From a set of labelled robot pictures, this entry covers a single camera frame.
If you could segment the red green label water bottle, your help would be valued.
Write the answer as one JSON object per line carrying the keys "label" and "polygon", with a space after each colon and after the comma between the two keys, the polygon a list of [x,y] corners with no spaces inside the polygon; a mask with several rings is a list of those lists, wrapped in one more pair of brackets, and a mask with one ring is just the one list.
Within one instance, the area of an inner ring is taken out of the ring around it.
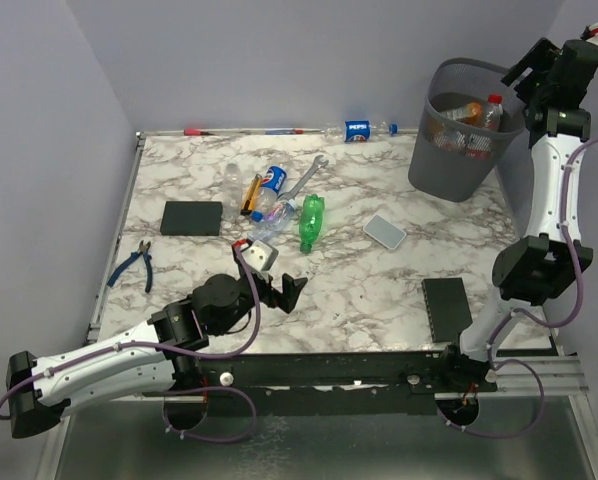
{"label": "red green label water bottle", "polygon": [[[502,106],[503,97],[498,94],[491,94],[482,112],[475,121],[474,126],[489,132],[498,132],[501,118],[504,113]],[[490,134],[471,134],[466,144],[466,154],[474,158],[489,158],[494,150],[495,140]]]}

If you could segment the large orange label bottle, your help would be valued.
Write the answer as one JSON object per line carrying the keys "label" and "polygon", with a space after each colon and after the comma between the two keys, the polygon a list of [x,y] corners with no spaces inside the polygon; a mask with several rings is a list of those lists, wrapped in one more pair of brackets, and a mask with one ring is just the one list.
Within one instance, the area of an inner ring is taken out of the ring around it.
{"label": "large orange label bottle", "polygon": [[[445,119],[455,123],[477,126],[483,113],[483,106],[479,102],[470,102],[464,106],[449,109],[440,113]],[[439,123],[433,128],[433,143],[449,151],[461,151],[466,147],[467,136],[452,125]]]}

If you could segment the green plastic bottle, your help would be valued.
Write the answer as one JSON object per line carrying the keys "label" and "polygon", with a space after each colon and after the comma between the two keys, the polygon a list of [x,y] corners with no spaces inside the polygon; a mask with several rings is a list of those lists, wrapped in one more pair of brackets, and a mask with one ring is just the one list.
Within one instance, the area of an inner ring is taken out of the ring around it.
{"label": "green plastic bottle", "polygon": [[299,220],[300,252],[308,254],[312,251],[321,232],[325,199],[317,194],[305,197]]}

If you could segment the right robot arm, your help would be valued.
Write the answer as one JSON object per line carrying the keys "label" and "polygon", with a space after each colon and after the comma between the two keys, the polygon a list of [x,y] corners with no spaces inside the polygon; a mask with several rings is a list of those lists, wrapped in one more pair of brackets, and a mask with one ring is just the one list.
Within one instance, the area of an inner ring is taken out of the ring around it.
{"label": "right robot arm", "polygon": [[580,167],[591,132],[591,115],[580,104],[597,69],[598,45],[571,39],[556,46],[542,38],[502,79],[524,104],[534,168],[531,213],[524,236],[495,260],[488,302],[443,352],[438,378],[448,390],[498,370],[496,353],[522,317],[547,327],[531,308],[570,285],[576,287],[574,308],[581,308],[593,251],[582,245],[578,226]]}

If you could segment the grey mesh waste bin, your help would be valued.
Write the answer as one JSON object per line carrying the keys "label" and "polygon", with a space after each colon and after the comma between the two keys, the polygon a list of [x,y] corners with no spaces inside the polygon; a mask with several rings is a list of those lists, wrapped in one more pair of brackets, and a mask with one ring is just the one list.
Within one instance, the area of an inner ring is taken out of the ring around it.
{"label": "grey mesh waste bin", "polygon": [[[439,65],[429,83],[408,172],[418,190],[463,202],[477,190],[524,130],[524,104],[502,83],[508,69],[489,62],[453,58]],[[488,96],[502,97],[500,128],[488,131],[443,116]]]}

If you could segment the clear bottle purple label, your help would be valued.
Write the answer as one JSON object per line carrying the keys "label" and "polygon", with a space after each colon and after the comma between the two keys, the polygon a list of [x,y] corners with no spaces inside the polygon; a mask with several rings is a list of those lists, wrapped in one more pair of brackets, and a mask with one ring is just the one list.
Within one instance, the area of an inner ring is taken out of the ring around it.
{"label": "clear bottle purple label", "polygon": [[296,211],[297,202],[294,199],[278,201],[274,208],[255,224],[247,238],[252,242],[270,243],[289,225]]}

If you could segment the black box left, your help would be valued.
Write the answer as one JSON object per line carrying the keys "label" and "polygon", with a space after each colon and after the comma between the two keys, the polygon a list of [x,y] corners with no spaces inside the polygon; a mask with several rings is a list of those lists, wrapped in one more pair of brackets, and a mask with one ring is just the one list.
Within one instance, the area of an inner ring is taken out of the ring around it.
{"label": "black box left", "polygon": [[160,233],[163,236],[218,236],[222,215],[223,204],[218,201],[167,201]]}

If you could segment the Pepsi bottle blue label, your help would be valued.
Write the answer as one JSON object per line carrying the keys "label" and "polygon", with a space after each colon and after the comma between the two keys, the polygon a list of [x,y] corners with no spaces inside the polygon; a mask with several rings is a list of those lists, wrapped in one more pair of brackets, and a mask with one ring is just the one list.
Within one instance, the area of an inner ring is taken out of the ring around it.
{"label": "Pepsi bottle blue label", "polygon": [[281,165],[272,165],[267,169],[250,215],[253,222],[261,222],[273,210],[286,179],[287,172]]}

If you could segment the grey white rectangular pad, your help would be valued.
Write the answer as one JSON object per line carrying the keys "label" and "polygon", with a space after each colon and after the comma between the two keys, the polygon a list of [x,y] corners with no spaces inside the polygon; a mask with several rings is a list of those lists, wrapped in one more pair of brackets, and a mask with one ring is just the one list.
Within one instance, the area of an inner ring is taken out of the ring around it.
{"label": "grey white rectangular pad", "polygon": [[381,215],[374,215],[363,227],[363,232],[388,250],[400,246],[407,234]]}

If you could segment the clear empty bottle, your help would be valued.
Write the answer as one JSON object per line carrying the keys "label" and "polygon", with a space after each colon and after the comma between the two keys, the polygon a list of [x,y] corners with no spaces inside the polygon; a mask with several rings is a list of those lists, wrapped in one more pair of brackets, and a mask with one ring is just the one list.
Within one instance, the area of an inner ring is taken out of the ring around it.
{"label": "clear empty bottle", "polygon": [[232,211],[240,212],[242,205],[243,178],[236,163],[226,165],[224,171],[224,200]]}

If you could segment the silver open-end wrench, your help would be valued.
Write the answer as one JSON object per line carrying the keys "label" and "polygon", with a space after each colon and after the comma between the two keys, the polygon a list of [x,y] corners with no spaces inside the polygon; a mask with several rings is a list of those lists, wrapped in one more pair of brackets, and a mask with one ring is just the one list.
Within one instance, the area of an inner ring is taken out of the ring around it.
{"label": "silver open-end wrench", "polygon": [[310,168],[302,175],[302,177],[296,182],[296,184],[288,191],[283,192],[279,195],[280,201],[294,199],[302,188],[308,183],[312,176],[319,170],[325,168],[329,164],[329,160],[323,155],[317,155],[314,157]]}

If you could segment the black notebook right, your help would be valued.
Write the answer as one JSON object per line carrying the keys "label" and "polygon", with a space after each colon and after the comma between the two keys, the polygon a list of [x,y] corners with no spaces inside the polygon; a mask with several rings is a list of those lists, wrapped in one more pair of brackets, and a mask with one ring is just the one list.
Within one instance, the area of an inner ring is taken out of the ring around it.
{"label": "black notebook right", "polygon": [[422,292],[434,343],[457,342],[472,325],[472,315],[463,279],[427,278]]}

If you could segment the Pepsi bottle at back edge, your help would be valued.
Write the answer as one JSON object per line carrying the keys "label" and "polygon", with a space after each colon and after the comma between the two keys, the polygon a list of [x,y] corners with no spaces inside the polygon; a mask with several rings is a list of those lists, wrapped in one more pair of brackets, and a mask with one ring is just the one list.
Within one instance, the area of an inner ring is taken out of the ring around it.
{"label": "Pepsi bottle at back edge", "polygon": [[399,132],[395,123],[372,124],[368,120],[346,121],[342,125],[326,127],[323,135],[330,140],[343,143],[368,142],[378,136],[394,136]]}

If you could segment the blue handled screwdriver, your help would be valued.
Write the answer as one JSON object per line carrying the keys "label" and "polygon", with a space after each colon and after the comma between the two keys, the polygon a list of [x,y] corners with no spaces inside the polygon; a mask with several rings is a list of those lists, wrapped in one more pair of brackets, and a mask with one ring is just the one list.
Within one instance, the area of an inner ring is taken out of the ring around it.
{"label": "blue handled screwdriver", "polygon": [[305,133],[306,131],[304,129],[298,128],[269,129],[264,131],[265,135],[302,135]]}

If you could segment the red handled screwdriver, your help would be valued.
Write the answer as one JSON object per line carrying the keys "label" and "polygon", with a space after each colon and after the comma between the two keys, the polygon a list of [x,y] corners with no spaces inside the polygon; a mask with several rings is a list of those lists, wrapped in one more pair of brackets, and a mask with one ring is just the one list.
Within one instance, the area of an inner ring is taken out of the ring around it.
{"label": "red handled screwdriver", "polygon": [[183,131],[184,136],[201,137],[201,136],[218,136],[218,133],[211,130],[188,128]]}

